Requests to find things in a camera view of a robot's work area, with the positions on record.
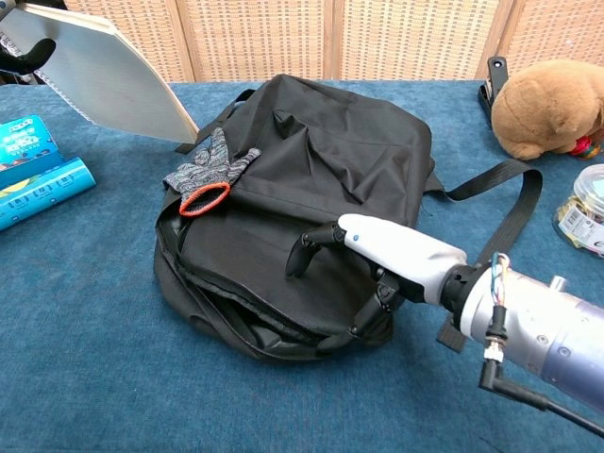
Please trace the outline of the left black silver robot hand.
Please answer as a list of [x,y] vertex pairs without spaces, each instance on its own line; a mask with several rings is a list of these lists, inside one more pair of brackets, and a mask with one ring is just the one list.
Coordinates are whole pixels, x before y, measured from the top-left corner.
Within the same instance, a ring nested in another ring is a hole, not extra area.
[[28,53],[13,56],[5,51],[1,52],[1,70],[14,75],[25,76],[41,69],[50,59],[57,47],[52,39],[38,41]]

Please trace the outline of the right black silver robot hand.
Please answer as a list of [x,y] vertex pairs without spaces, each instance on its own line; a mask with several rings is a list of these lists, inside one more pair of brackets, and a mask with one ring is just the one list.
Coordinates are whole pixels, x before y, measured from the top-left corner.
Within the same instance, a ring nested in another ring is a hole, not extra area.
[[302,276],[313,257],[330,246],[344,247],[367,261],[377,288],[350,327],[319,343],[322,352],[346,347],[374,332],[405,299],[443,305],[447,284],[458,271],[470,270],[466,253],[458,247],[389,220],[346,213],[299,236],[286,275]]

